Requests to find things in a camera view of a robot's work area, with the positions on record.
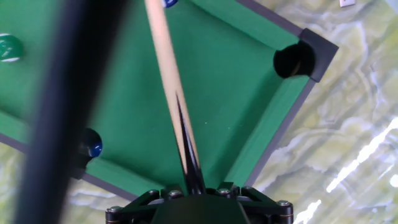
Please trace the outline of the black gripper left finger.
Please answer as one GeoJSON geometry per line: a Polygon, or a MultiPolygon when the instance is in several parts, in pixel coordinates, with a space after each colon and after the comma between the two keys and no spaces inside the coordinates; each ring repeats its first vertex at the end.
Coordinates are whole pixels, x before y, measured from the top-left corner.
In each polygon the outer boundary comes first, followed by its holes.
{"type": "Polygon", "coordinates": [[[125,207],[106,209],[105,224],[150,223],[160,204],[184,197],[179,185],[170,185],[161,190],[149,190],[125,207]]]}

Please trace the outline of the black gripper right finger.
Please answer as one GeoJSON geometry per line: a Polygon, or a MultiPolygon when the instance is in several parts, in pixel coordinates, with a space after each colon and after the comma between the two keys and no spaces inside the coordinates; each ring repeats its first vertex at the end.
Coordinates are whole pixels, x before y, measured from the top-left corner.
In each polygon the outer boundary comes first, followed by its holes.
{"type": "Polygon", "coordinates": [[[254,187],[238,187],[232,182],[222,182],[216,189],[207,188],[206,193],[228,198],[243,206],[250,223],[293,224],[294,206],[287,200],[274,201],[254,187]]]}

